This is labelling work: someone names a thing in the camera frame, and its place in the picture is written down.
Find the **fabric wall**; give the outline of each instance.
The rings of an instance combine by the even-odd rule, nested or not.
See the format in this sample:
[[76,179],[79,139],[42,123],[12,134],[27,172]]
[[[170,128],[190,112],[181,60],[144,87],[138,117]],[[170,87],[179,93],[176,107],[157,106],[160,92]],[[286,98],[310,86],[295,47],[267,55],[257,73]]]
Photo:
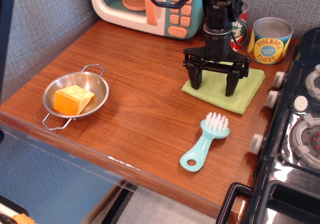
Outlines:
[[1,102],[98,20],[91,0],[14,0]]
[[320,0],[247,0],[250,5],[247,26],[255,20],[276,17],[288,20],[293,37],[301,38],[309,29],[320,26]]

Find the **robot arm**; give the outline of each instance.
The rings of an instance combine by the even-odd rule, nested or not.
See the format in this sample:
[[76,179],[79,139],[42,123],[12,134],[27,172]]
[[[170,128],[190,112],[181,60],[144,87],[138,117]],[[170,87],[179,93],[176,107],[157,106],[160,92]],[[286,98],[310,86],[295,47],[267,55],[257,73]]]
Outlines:
[[[156,6],[180,9],[189,0],[180,0],[176,3],[151,0]],[[232,50],[231,38],[236,44],[243,44],[248,30],[238,18],[242,13],[242,0],[202,0],[205,24],[205,46],[183,49],[183,65],[188,70],[191,86],[198,89],[202,82],[202,70],[227,74],[226,96],[233,95],[238,80],[249,75],[250,57]],[[240,22],[245,27],[245,36],[238,43],[233,35],[233,22]]]

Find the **toy brush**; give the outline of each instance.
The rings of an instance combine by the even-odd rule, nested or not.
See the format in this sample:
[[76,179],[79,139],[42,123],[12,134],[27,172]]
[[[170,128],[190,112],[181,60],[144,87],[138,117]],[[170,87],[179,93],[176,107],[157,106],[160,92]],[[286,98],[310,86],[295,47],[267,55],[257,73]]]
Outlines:
[[229,135],[228,124],[228,118],[221,114],[207,114],[206,119],[201,121],[203,133],[197,143],[181,157],[181,166],[189,172],[199,171],[206,160],[212,140],[226,138]]

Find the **stainless steel pan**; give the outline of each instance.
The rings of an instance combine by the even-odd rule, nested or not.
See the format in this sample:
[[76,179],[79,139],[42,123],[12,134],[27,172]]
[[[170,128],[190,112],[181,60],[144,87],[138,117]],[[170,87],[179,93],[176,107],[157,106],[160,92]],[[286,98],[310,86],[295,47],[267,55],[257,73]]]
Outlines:
[[[85,71],[87,67],[94,67],[94,66],[100,67],[102,69],[102,72],[100,75],[97,75],[93,72]],[[45,126],[45,128],[50,131],[61,130],[66,128],[67,125],[72,120],[75,121],[82,118],[86,118],[92,115],[93,113],[95,113],[96,111],[98,111],[99,108],[101,108],[101,106],[106,102],[109,95],[109,86],[106,80],[101,77],[104,72],[105,72],[105,69],[101,65],[91,64],[91,65],[86,65],[82,69],[82,71],[72,72],[72,73],[60,76],[59,78],[51,82],[45,89],[42,96],[43,105],[49,111],[49,114],[42,121],[42,124]],[[54,110],[55,91],[72,86],[72,85],[77,85],[79,87],[82,87],[94,93],[95,95],[79,115],[74,115],[74,116],[63,115]],[[68,119],[68,121],[62,127],[49,128],[45,124],[45,121],[47,120],[50,114],[53,114],[57,117]]]

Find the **wooden countertop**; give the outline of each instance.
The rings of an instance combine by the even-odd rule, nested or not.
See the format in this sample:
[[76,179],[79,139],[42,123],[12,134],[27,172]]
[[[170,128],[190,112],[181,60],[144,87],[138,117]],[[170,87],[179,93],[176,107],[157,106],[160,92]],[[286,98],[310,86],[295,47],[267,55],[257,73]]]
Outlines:
[[[267,130],[273,112],[265,101],[274,90],[275,73],[288,69],[299,40],[291,40],[279,64],[250,64],[264,70],[266,78],[244,115],[181,91],[189,79],[182,49],[204,43],[202,30],[177,40],[100,20],[0,106],[0,122],[216,218],[230,184],[253,185],[257,157],[249,153],[251,139]],[[106,103],[63,130],[46,130],[42,96],[47,85],[89,64],[106,69]],[[200,171],[188,172],[180,158],[201,136],[200,122],[209,112],[226,115],[231,134],[213,141]],[[58,127],[65,121],[50,115],[47,124]],[[232,209],[234,222],[241,206],[238,200]]]

